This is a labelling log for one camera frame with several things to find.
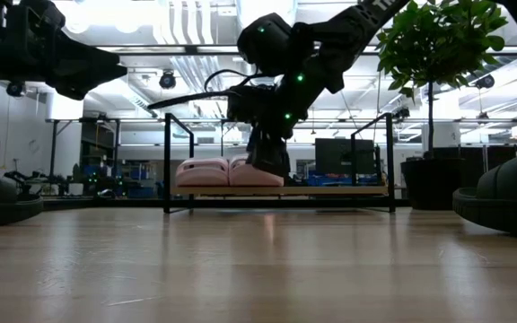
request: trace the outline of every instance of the computer monitor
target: computer monitor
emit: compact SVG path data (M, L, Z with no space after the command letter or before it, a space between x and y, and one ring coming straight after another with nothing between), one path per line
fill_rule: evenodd
M352 156L350 139L315 140L316 171L325 174L352 175ZM356 140L356 173L375 174L374 142Z

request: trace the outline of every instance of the ceiling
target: ceiling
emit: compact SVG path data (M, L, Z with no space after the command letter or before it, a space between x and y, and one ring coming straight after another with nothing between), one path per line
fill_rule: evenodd
M285 5L292 7L293 1L82 0L78 1L80 4L74 1L55 3L66 15L66 33L72 39L94 46L123 48L129 45L152 47L169 44L234 46L241 30L241 16L237 15L237 9L244 8L248 11L254 8L258 13L269 9L283 11ZM345 0L298 0L294 19L297 22L323 22L352 3L353 1ZM509 22L496 34L504 37L507 45L517 46L517 25L511 17ZM502 58L499 68L488 67L488 72L496 79L494 88L481 92L473 88L463 88L461 91L452 92L451 96L456 101L457 109L451 116L445 116L443 111L439 111L438 118L475 118L480 110L487 110L491 118L516 118L517 57ZM388 111L401 105L410 108L412 118L425 118L424 109L420 109L420 97L415 105L412 101L401 100L396 92L388 91L391 78L388 75L378 75L378 63L378 57L360 57L352 68L344 73L345 89L334 95L323 92L311 108L311 118L349 118L351 115L354 118L374 118L378 110ZM201 91L205 78L217 69L230 68L245 74L253 72L252 67L239 56L125 55L121 57L121 64L128 67L128 76L95 89L85 99L85 110L107 112L113 118L147 118L146 112L128 98L128 91L138 95L145 102L152 103ZM177 77L177 86L172 90L163 90L158 84L162 71L166 69L174 70ZM211 86L228 87L239 83L241 79L238 75L225 74L217 79L217 83L211 83ZM220 118L226 112L226 102L220 98L196 101L165 111L173 112L178 118ZM496 135L496 132L507 132L512 126L502 124L493 127L491 135ZM298 127L312 125L308 126L308 123L305 123ZM352 129L354 124L328 122L316 123L316 127ZM133 131L152 131L152 128L153 126L137 125L133 127Z

